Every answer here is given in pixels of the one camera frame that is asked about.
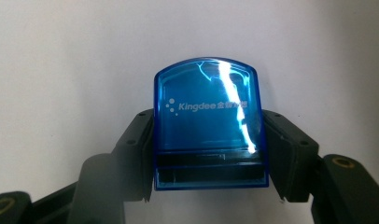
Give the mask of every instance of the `plastic device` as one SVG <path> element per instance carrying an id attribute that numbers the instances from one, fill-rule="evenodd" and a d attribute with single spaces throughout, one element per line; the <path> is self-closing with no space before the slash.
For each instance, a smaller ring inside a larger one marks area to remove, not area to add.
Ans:
<path id="1" fill-rule="evenodd" d="M 268 187 L 254 68 L 195 58 L 154 81 L 155 190 Z"/>

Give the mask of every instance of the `white background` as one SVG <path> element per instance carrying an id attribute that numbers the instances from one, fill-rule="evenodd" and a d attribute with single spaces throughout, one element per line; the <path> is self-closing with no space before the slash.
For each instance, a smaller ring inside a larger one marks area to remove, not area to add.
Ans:
<path id="1" fill-rule="evenodd" d="M 35 201 L 110 152 L 153 78 L 199 57 L 259 73 L 263 108 L 379 183 L 379 1 L 0 1 L 0 193 Z M 127 223 L 312 223 L 268 189 L 153 192 Z"/>

